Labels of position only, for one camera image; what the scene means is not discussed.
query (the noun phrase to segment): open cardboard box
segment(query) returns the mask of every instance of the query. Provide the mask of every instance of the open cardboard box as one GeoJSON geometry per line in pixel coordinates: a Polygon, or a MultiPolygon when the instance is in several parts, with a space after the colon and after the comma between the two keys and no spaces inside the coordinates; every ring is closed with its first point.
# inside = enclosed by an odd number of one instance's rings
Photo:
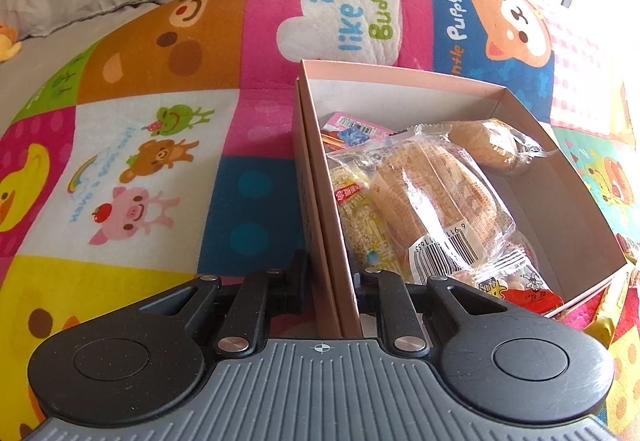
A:
{"type": "MultiPolygon", "coordinates": [[[[294,152],[308,250],[314,262],[318,329],[326,337],[362,335],[340,219],[318,121],[346,112],[387,128],[496,117],[558,150],[505,87],[458,76],[342,62],[303,61],[294,113],[294,152]]],[[[561,151],[537,158],[523,175],[487,177],[538,259],[540,275],[565,304],[609,283],[626,264],[607,221],[561,151]]]]}

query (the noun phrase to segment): barcode number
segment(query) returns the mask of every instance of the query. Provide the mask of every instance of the barcode number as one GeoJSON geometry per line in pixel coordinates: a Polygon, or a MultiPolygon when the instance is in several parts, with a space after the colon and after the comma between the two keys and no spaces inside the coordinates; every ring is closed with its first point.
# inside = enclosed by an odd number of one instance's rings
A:
{"type": "MultiPolygon", "coordinates": [[[[449,235],[449,244],[453,246],[465,263],[471,266],[478,260],[478,254],[469,244],[463,229],[455,227],[447,234],[449,235]]],[[[447,253],[446,246],[437,242],[430,243],[429,239],[416,244],[412,254],[414,256],[414,265],[422,284],[426,284],[427,278],[432,275],[448,277],[461,268],[460,263],[452,259],[450,253],[447,253]]]]}
{"type": "Polygon", "coordinates": [[[376,129],[371,125],[365,125],[364,123],[360,123],[359,121],[355,121],[350,117],[340,116],[338,120],[338,125],[347,126],[350,128],[357,128],[359,131],[364,132],[366,135],[374,135],[376,133],[376,129]]]}

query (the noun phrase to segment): blue polka dot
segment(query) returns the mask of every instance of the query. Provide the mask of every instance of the blue polka dot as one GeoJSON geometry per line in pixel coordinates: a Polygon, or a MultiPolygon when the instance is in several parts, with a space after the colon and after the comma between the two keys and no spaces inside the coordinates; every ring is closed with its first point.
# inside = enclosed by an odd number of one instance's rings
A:
{"type": "Polygon", "coordinates": [[[240,255],[259,255],[269,246],[269,233],[256,223],[243,223],[231,230],[231,248],[240,255]]]}
{"type": "Polygon", "coordinates": [[[260,170],[247,170],[238,180],[238,190],[243,196],[258,199],[271,192],[273,181],[260,170]]]}

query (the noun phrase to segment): cartoon pig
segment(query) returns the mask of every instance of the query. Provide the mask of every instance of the cartoon pig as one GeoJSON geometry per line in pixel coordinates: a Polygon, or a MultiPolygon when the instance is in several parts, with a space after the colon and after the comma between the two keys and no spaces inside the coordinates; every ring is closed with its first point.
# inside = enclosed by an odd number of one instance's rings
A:
{"type": "Polygon", "coordinates": [[[291,62],[341,60],[393,65],[400,50],[400,0],[300,0],[302,16],[278,27],[276,42],[291,62]]]}
{"type": "Polygon", "coordinates": [[[177,206],[180,198],[161,199],[162,192],[150,197],[144,188],[129,188],[117,186],[113,189],[113,201],[105,202],[95,209],[94,221],[101,225],[89,244],[100,246],[107,241],[124,241],[135,235],[140,228],[146,234],[151,232],[152,225],[167,228],[174,226],[174,220],[164,212],[172,206],[177,206]],[[161,214],[153,220],[147,220],[148,208],[151,204],[161,207],[161,214]]]}

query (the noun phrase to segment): blue patch with polka dots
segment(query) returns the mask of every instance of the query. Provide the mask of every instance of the blue patch with polka dots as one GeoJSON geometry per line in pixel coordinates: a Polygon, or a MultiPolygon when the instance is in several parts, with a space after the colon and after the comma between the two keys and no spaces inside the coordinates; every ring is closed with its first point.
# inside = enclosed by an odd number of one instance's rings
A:
{"type": "Polygon", "coordinates": [[[244,277],[289,266],[304,247],[292,160],[223,156],[200,248],[199,273],[244,277]]]}

